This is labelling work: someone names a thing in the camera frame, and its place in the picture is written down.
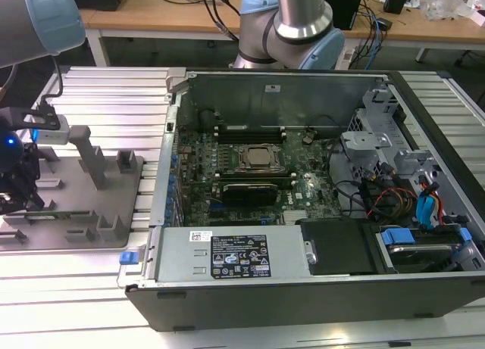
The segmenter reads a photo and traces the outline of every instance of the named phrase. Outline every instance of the capacitor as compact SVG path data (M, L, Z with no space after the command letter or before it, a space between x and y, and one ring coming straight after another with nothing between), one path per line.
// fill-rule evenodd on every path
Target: capacitor
M176 154L172 155L172 161L171 161L172 168L174 168L177 165L178 160L179 160L179 157Z

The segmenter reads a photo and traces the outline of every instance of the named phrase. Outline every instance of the plastic bag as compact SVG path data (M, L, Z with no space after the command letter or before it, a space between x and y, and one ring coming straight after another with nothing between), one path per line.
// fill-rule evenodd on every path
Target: plastic bag
M421 4L421 11L428 20L442 20L457 17L456 9L463 4L463 0L436 0Z

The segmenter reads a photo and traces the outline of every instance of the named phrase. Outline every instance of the sticker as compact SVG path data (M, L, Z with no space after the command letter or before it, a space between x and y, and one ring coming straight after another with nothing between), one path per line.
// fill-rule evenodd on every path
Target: sticker
M212 231L205 230L202 232L190 232L190 241L211 241Z
M271 277L266 235L211 237L211 257L215 279Z
M56 220L56 217L53 217L52 215L32 215L31 217L27 215L26 218L28 220Z

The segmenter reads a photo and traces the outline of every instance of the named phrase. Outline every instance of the desk leg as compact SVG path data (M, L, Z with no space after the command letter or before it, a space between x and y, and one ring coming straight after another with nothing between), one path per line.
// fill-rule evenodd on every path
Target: desk leg
M97 67L109 67L109 57L106 53L105 44L101 33L97 29L87 29L86 37L88 38L89 47Z
M418 63L422 63L429 50L430 50L429 48L420 48L418 52L418 56L416 56L416 61Z
M339 60L335 65L335 70L348 70L352 56L354 56L355 50L360 45L360 39L346 39L346 43L343 46L343 50L340 53Z

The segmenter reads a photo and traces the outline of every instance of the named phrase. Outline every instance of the blue latch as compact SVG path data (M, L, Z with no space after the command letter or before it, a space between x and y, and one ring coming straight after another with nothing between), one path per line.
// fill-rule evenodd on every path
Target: blue latch
M381 233L385 245L413 245L416 243L409 228L387 228Z
M120 265L126 266L126 265L132 265L132 264L138 264L138 257L139 253L138 252L123 252L120 255Z
M460 235L462 236L464 241L470 241L471 240L471 234L466 228L460 228Z

